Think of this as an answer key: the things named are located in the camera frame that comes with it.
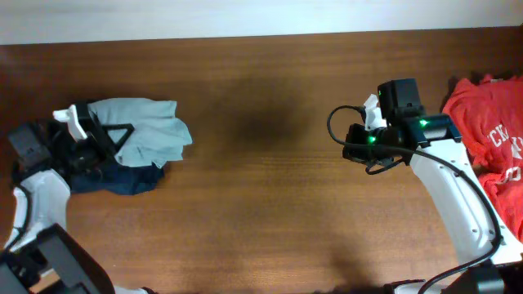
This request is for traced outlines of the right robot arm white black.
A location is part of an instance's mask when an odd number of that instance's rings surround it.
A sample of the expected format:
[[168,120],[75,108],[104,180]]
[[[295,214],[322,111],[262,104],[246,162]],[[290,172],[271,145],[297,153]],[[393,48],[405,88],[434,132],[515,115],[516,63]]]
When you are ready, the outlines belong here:
[[428,115],[414,79],[378,86],[360,106],[342,156],[368,174],[403,163],[431,195],[458,256],[458,266],[428,280],[384,285],[385,293],[520,293],[522,245],[480,185],[451,118]]

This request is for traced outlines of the light blue grey t-shirt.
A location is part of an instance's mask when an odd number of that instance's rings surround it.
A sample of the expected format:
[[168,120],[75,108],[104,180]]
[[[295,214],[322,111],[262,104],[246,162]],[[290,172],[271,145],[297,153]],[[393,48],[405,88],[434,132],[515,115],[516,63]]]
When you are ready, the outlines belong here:
[[112,98],[88,107],[103,125],[133,125],[134,131],[114,156],[123,166],[161,168],[181,161],[184,147],[193,143],[189,128],[176,117],[173,100]]

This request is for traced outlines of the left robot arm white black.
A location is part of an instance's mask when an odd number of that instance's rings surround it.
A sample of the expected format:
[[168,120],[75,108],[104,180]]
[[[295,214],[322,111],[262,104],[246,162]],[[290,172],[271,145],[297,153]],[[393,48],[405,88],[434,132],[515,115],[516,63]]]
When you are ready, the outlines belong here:
[[68,234],[68,178],[111,159],[125,140],[113,142],[84,103],[28,122],[8,135],[16,210],[1,251],[3,293],[125,293]]

